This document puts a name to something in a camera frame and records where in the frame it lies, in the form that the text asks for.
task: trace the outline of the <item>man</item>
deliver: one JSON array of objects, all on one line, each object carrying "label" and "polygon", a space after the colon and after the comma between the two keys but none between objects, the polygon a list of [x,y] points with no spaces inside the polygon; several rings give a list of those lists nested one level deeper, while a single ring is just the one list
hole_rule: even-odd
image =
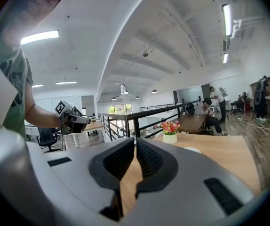
[{"label": "man", "polygon": [[256,111],[256,119],[260,122],[266,122],[264,118],[266,112],[266,98],[265,94],[268,93],[268,81],[267,76],[263,76],[256,84],[256,89],[254,93],[254,103]]},{"label": "man", "polygon": [[223,132],[219,120],[215,117],[209,116],[209,114],[212,113],[212,111],[209,109],[209,106],[211,105],[211,99],[205,98],[204,101],[200,101],[195,109],[196,115],[208,115],[205,120],[205,127],[211,127],[214,126],[216,132],[218,134],[221,134],[222,136],[228,136],[227,133]]},{"label": "man", "polygon": [[214,99],[217,99],[220,105],[221,110],[221,119],[219,120],[220,123],[224,123],[226,119],[226,101],[223,97],[221,91],[219,89],[216,89],[212,86],[209,87],[209,91],[214,93]]},{"label": "man", "polygon": [[26,8],[0,32],[0,69],[17,89],[3,126],[26,138],[24,120],[42,128],[60,127],[60,119],[37,106],[32,95],[32,72],[20,40],[39,25],[61,0],[26,0]]}]

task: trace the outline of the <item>potted flower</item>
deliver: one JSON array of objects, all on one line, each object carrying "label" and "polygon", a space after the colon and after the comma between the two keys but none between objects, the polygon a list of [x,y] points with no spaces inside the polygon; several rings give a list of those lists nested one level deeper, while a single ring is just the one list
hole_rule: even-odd
[{"label": "potted flower", "polygon": [[177,130],[180,127],[180,123],[178,121],[165,121],[161,123],[161,127],[163,128],[163,142],[168,144],[174,144],[177,142]]}]

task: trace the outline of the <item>white vase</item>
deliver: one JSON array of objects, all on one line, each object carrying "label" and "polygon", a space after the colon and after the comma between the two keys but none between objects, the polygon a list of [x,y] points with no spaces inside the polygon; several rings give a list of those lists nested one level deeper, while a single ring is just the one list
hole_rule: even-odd
[{"label": "white vase", "polygon": [[163,134],[163,142],[168,143],[168,144],[177,143],[177,134],[174,134],[174,135]]}]

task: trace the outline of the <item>ceiling light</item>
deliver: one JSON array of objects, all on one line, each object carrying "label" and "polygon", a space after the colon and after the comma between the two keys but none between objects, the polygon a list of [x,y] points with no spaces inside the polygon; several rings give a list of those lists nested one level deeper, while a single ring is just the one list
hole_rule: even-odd
[{"label": "ceiling light", "polygon": [[55,31],[49,31],[49,32],[41,32],[37,34],[33,34],[27,37],[24,37],[21,39],[21,45],[38,41],[38,40],[45,40],[45,39],[51,39],[51,38],[58,38],[59,37],[59,32],[58,30]]},{"label": "ceiling light", "polygon": [[224,21],[225,21],[225,35],[231,35],[231,10],[230,5],[223,5]]},{"label": "ceiling light", "polygon": [[36,88],[36,87],[42,87],[43,85],[42,84],[40,84],[40,85],[33,85],[32,87],[33,88]]},{"label": "ceiling light", "polygon": [[227,63],[228,57],[229,57],[228,53],[224,54],[223,64]]},{"label": "ceiling light", "polygon": [[76,81],[65,81],[65,82],[56,82],[57,85],[63,85],[63,84],[76,84]]}]

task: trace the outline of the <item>white ceiling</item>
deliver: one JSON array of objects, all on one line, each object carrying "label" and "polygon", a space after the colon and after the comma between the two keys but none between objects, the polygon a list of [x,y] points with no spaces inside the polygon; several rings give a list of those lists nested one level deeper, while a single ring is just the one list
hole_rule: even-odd
[{"label": "white ceiling", "polygon": [[[62,0],[31,34],[59,30],[59,38],[22,46],[29,58],[35,84],[35,98],[95,95],[103,66],[98,63],[109,20],[122,0]],[[171,74],[200,66],[222,64],[224,35],[222,5],[231,4],[232,19],[263,15],[254,0],[169,0],[143,21],[126,46],[111,74],[99,102],[110,102],[124,83],[129,99],[142,96]],[[252,29],[239,33],[230,44],[230,62],[240,60]],[[55,85],[57,81],[77,84]]]}]

